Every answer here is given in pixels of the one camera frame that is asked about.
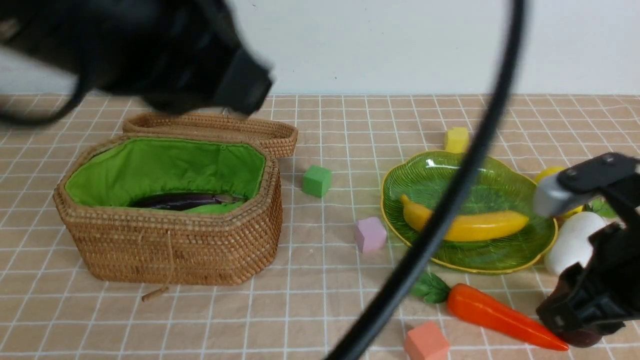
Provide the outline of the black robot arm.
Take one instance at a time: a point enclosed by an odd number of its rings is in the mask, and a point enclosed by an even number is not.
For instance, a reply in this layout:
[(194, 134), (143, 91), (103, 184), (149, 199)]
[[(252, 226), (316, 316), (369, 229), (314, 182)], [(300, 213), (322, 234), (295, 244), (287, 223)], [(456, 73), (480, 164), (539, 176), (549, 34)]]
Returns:
[[(372, 339), (382, 330), (451, 227), (502, 121), (525, 18), (526, 2), (512, 1), (493, 96), (462, 166), (434, 219), (349, 331), (350, 337)], [(2, 123), (27, 128), (54, 124), (94, 89), (140, 97), (167, 114), (218, 107), (251, 116), (273, 84), (270, 69), (243, 45), (224, 0), (3, 0), (1, 44), (77, 76), (68, 102), (54, 114), (1, 114)], [(560, 215), (603, 196), (625, 223), (595, 232), (588, 265), (572, 265), (560, 276), (567, 292), (538, 314), (552, 332), (596, 330), (610, 335), (624, 322), (639, 319), (638, 165), (638, 158), (604, 153), (541, 182), (534, 201), (539, 215)]]

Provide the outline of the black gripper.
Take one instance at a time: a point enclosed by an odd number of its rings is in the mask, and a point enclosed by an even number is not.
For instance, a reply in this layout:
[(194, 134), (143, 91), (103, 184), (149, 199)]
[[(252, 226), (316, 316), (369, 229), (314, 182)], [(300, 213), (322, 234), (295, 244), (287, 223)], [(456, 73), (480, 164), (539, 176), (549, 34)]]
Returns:
[(604, 197), (622, 223), (604, 223), (592, 212), (586, 225), (567, 221), (570, 230), (581, 231), (577, 244), (568, 248), (560, 240), (560, 250), (551, 251), (553, 259), (581, 255), (562, 270), (551, 295), (535, 310), (556, 335), (611, 335), (639, 318), (639, 191), (606, 190)]

